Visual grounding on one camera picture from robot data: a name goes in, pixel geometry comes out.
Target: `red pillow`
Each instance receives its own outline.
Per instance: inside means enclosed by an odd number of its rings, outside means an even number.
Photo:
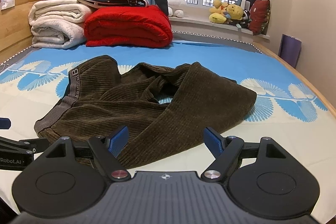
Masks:
[[[268,24],[271,13],[271,2],[269,0],[256,0],[250,10],[250,22],[248,28],[253,32],[253,35],[258,35],[263,32]]]

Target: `folded red blanket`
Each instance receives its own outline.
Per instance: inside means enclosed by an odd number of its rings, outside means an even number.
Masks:
[[[165,47],[173,39],[168,17],[156,6],[107,7],[85,21],[86,46]]]

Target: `wooden headboard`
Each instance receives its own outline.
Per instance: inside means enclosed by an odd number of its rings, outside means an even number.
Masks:
[[[0,11],[0,63],[31,46],[28,13],[38,0],[15,0],[15,7]]]

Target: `blue gripper pad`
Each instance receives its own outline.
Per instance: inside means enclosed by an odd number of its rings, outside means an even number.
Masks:
[[[114,157],[117,157],[128,142],[128,128],[126,126],[118,129],[117,133],[112,133],[107,138],[110,139],[108,150]]]
[[[211,127],[206,127],[204,129],[203,141],[215,158],[218,158],[224,151],[222,140],[224,140],[224,138]]]
[[[0,118],[0,129],[9,129],[11,127],[11,120],[8,118]]]

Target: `silver button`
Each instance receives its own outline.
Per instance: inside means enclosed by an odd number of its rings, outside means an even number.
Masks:
[[[204,172],[204,176],[208,179],[217,179],[221,176],[217,170],[207,170]]]
[[[128,176],[128,173],[125,170],[115,170],[115,171],[112,172],[111,175],[115,179],[123,179],[123,178]]]

